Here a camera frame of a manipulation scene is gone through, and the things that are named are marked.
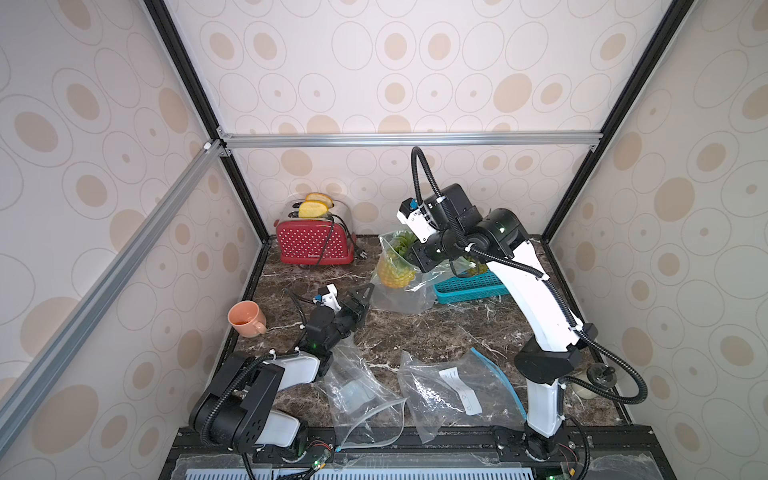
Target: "orange mug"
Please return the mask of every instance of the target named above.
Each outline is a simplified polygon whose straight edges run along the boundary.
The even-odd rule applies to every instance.
[[[240,335],[246,338],[266,333],[266,318],[256,302],[244,300],[235,303],[227,314],[227,320]]]

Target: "white label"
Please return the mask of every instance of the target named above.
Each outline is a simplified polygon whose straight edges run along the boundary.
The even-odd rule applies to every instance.
[[[440,376],[445,383],[458,393],[458,397],[461,399],[464,406],[464,411],[467,415],[478,415],[482,413],[482,407],[478,401],[475,390],[467,387],[467,384],[458,377],[458,370],[456,367],[451,369],[440,370]]]

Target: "vent grille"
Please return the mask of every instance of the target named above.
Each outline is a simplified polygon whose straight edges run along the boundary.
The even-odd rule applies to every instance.
[[[277,480],[296,473],[294,468],[282,470],[254,469],[258,480]],[[313,480],[534,480],[530,468],[348,468],[340,472],[323,469]],[[244,468],[190,468],[187,480],[248,480]]]

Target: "white cylindrical object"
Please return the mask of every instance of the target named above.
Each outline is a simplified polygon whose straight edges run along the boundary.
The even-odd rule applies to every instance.
[[[579,373],[576,375],[576,378],[582,379],[586,383],[590,383],[586,372]],[[580,396],[584,400],[592,400],[594,397],[598,396],[597,393],[592,392],[591,390],[587,390],[583,386],[576,385],[575,383],[572,383],[571,386],[574,388],[574,393],[576,393],[576,395]]]

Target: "ziplock bag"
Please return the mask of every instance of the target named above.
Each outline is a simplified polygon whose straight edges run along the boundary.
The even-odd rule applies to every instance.
[[[433,440],[443,425],[522,430],[525,423],[507,377],[474,348],[454,362],[429,364],[403,351],[397,381],[422,443]]]
[[[410,230],[398,230],[379,235],[382,253],[373,272],[371,283],[376,285],[371,296],[371,307],[376,310],[416,315],[429,310],[437,300],[432,285],[454,276],[448,261],[433,270],[422,273],[404,258],[408,247],[419,240]],[[464,258],[453,262],[454,270],[461,273],[471,264]]]
[[[376,380],[348,336],[333,347],[333,361],[319,387],[328,397],[341,449],[382,447],[402,433],[406,400]]]

